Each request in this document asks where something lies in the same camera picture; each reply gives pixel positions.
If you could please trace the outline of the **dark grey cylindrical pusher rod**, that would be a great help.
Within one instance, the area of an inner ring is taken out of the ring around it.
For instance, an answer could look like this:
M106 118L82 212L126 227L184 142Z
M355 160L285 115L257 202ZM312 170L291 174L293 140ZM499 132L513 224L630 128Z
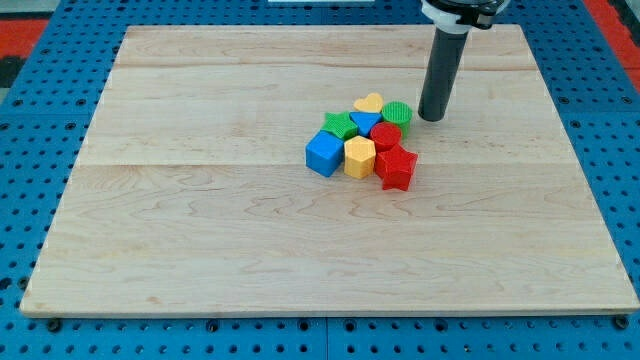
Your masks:
M468 33L452 34L436 29L418 107L429 122L444 118Z

